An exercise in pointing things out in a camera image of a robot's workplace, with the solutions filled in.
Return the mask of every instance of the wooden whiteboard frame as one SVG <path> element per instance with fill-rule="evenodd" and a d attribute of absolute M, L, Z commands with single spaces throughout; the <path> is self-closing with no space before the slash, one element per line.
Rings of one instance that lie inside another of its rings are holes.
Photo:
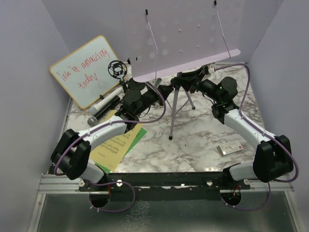
<path fill-rule="evenodd" d="M 58 63 L 60 63 L 61 61 L 63 61 L 64 59 L 66 59 L 67 57 L 69 57 L 70 55 L 74 54 L 75 52 L 79 51 L 80 49 L 82 49 L 83 47 L 87 46 L 89 43 L 91 43 L 92 41 L 96 40 L 99 37 L 103 37 L 106 41 L 106 43 L 108 44 L 108 46 L 110 47 L 110 49 L 112 50 L 112 52 L 114 53 L 114 55 L 116 56 L 117 60 L 119 60 L 117 54 L 115 53 L 115 51 L 113 50 L 113 48 L 111 47 L 110 43 L 107 41 L 107 39 L 105 38 L 105 36 L 103 35 L 99 35 L 96 38 L 92 39 L 91 41 L 89 41 L 88 43 L 84 44 L 83 46 L 79 47 L 78 49 L 76 49 L 74 52 L 71 52 L 70 54 L 68 54 L 67 56 L 65 56 L 64 58 L 62 58 L 61 60 L 59 60 L 58 62 L 56 62 L 55 64 L 53 64 L 52 66 L 50 66 L 49 68 L 49 72 L 54 76 L 54 78 L 59 82 L 59 84 L 65 89 L 65 91 L 69 94 L 69 96 L 76 102 L 76 104 L 78 105 L 79 108 L 81 109 L 86 109 L 88 108 L 91 104 L 93 104 L 94 102 L 96 102 L 100 96 L 98 96 L 97 99 L 95 99 L 93 102 L 91 102 L 88 106 L 86 107 L 82 107 L 76 100 L 75 98 L 68 92 L 68 90 L 64 87 L 64 85 L 58 80 L 58 78 L 56 78 L 56 75 L 52 72 L 52 68 L 57 65 Z M 108 93 L 109 91 L 111 91 L 113 88 L 115 88 L 118 84 L 114 85 L 113 87 L 111 87 L 109 90 L 107 90 L 105 93 L 102 93 L 102 95 Z"/>

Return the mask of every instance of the gray wall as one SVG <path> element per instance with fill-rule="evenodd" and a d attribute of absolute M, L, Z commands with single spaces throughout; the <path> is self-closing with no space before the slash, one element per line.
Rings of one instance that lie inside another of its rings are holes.
<path fill-rule="evenodd" d="M 249 62 L 281 5 L 280 0 L 246 0 L 240 27 L 237 57 L 228 62 Z"/>
<path fill-rule="evenodd" d="M 41 0 L 2 0 L 0 31 L 0 230 L 25 232 L 69 99 L 49 66 L 68 50 Z"/>
<path fill-rule="evenodd" d="M 120 59 L 128 58 L 117 0 L 42 0 L 70 52 L 102 34 Z M 241 55 L 248 62 L 275 16 L 281 0 L 246 0 L 240 30 Z"/>
<path fill-rule="evenodd" d="M 128 59 L 118 0 L 42 0 L 68 50 L 104 35 L 117 56 Z"/>
<path fill-rule="evenodd" d="M 265 126 L 291 140 L 300 174 L 293 183 L 309 230 L 309 1 L 286 0 L 249 63 Z"/>

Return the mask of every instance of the marble surface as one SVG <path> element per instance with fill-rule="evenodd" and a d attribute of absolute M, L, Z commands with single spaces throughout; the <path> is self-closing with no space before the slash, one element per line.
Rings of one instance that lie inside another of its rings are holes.
<path fill-rule="evenodd" d="M 210 80 L 219 83 L 222 78 L 231 76 L 237 80 L 239 94 L 234 98 L 239 105 L 247 83 L 247 74 L 243 67 L 231 67 L 214 73 Z M 169 84 L 175 75 L 163 78 L 162 84 Z M 173 102 L 173 93 L 168 101 Z M 144 124 L 146 135 L 123 158 L 116 172 L 201 172 L 220 171 L 233 164 L 253 160 L 255 151 L 235 131 L 222 125 L 211 112 L 211 102 L 204 99 L 200 92 L 191 95 L 196 107 L 192 110 L 188 103 L 177 115 L 173 133 L 173 140 L 169 140 L 171 123 L 171 109 L 167 110 L 163 118 L 152 124 Z M 178 97 L 178 108 L 187 101 L 183 89 Z M 73 102 L 67 129 L 75 131 L 90 128 L 87 119 L 91 116 L 89 109 L 82 110 Z M 162 106 L 156 104 L 143 120 L 161 115 Z M 253 92 L 249 88 L 243 107 L 243 112 L 253 121 L 263 126 Z M 222 156 L 218 146 L 234 140 L 239 140 L 243 150 Z"/>

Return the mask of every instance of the perforated metal sheet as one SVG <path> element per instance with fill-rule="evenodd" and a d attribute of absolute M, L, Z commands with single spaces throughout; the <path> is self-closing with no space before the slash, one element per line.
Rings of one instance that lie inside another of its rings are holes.
<path fill-rule="evenodd" d="M 231 56 L 240 54 L 245 0 L 218 0 Z M 136 81 L 148 81 L 229 58 L 213 0 L 119 0 Z M 158 46 L 158 54 L 145 14 Z"/>

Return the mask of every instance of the paper sheet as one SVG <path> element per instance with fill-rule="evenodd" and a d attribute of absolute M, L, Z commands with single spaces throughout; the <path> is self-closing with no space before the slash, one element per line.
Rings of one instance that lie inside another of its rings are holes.
<path fill-rule="evenodd" d="M 114 114 L 115 111 L 110 111 L 105 120 L 108 120 Z M 130 148 L 141 127 L 142 124 L 137 124 L 133 130 L 102 143 L 90 153 L 90 158 L 100 166 L 114 172 Z"/>

